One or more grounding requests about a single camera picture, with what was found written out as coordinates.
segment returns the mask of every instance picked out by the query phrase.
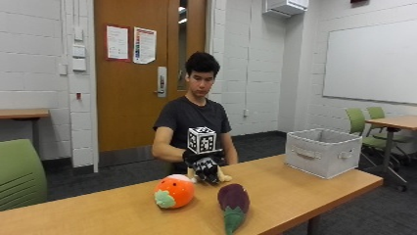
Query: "door handle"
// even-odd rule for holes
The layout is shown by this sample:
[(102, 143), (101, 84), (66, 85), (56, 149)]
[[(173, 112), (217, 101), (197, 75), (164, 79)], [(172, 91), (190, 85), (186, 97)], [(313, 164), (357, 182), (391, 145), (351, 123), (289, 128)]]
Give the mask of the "door handle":
[(156, 90), (157, 98), (166, 97), (166, 67), (157, 67)]

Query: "white storage bin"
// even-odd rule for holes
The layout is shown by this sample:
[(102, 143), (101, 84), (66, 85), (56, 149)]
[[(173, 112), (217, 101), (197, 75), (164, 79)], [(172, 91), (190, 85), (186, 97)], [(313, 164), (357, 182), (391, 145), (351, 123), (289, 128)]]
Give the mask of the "white storage bin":
[(329, 179), (357, 167), (362, 137), (326, 129), (286, 133), (285, 163)]

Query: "wooden door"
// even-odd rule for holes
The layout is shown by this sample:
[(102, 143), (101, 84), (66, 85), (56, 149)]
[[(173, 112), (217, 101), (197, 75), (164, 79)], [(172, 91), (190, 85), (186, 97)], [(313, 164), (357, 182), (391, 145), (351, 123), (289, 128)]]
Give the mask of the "wooden door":
[[(177, 91), (180, 0), (96, 0), (96, 94), (98, 151), (149, 145), (152, 126), (166, 102), (185, 94)], [(204, 51), (206, 0), (189, 0), (188, 55)], [(156, 59), (140, 65), (105, 60), (105, 26), (116, 24), (156, 30)], [(133, 31), (129, 39), (133, 42)], [(157, 98), (157, 67), (168, 68), (166, 97)]]

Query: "whiteboard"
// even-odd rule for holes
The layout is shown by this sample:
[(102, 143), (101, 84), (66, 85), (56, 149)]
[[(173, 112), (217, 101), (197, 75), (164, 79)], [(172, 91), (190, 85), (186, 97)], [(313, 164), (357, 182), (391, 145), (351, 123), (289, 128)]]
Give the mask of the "whiteboard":
[(417, 21), (329, 33), (323, 96), (417, 104)]

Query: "plush eggplant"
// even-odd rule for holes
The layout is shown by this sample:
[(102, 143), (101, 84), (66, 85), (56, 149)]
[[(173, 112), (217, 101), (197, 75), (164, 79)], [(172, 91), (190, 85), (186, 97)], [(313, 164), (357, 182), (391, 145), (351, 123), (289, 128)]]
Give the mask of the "plush eggplant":
[(230, 235), (245, 221), (249, 195), (242, 185), (229, 184), (220, 188), (217, 199), (222, 209), (225, 234)]

